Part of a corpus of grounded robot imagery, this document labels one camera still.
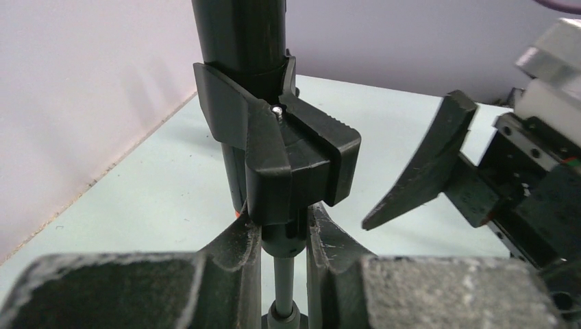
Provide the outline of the round base mic stand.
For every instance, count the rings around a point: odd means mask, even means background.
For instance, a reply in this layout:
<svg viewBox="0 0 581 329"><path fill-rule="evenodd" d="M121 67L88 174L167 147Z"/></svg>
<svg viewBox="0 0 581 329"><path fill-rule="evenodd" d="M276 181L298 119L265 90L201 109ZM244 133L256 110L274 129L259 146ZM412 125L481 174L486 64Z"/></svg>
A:
<svg viewBox="0 0 581 329"><path fill-rule="evenodd" d="M294 56L286 57L274 103L207 64L193 68L212 136L244 153L245 212L275 264L267 326L299 328L294 259L306 247L308 209L319 202L333 206L350 194L360 134L299 97Z"/></svg>

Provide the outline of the black microphone orange end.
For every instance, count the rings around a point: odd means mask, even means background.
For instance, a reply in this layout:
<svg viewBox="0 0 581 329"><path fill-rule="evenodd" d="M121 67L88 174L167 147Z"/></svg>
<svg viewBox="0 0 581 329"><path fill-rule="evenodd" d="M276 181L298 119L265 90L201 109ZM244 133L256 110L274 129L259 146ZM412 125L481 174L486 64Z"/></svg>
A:
<svg viewBox="0 0 581 329"><path fill-rule="evenodd" d="M288 217L291 167L272 107L287 67L284 1L194 1L203 115L225 152L234 202L261 225Z"/></svg>

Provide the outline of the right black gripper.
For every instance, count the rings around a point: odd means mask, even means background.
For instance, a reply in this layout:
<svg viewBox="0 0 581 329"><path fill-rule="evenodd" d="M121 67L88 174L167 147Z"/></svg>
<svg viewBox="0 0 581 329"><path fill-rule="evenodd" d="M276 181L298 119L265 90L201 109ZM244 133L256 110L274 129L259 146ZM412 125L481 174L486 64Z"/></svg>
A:
<svg viewBox="0 0 581 329"><path fill-rule="evenodd" d="M477 109L461 90L442 98L413 157L362 229L375 229L445 189L471 226L490 228L517 258L539 269L578 261L580 145L538 117L506 113L473 164L458 154Z"/></svg>

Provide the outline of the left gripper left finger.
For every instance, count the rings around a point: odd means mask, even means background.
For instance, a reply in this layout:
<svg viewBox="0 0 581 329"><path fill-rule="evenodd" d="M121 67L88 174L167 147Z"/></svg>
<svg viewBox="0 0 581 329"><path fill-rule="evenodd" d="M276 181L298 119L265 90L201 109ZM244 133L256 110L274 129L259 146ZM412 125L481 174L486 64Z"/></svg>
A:
<svg viewBox="0 0 581 329"><path fill-rule="evenodd" d="M52 254L18 278L2 328L258 328L261 231L241 215L197 252Z"/></svg>

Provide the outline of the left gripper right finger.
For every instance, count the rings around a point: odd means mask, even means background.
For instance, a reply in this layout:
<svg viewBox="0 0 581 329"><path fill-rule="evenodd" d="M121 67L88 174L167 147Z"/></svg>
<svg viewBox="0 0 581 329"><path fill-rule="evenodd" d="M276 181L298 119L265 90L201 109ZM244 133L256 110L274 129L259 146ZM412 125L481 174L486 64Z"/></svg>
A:
<svg viewBox="0 0 581 329"><path fill-rule="evenodd" d="M311 328L562 328L534 270L514 259L378 256L308 211Z"/></svg>

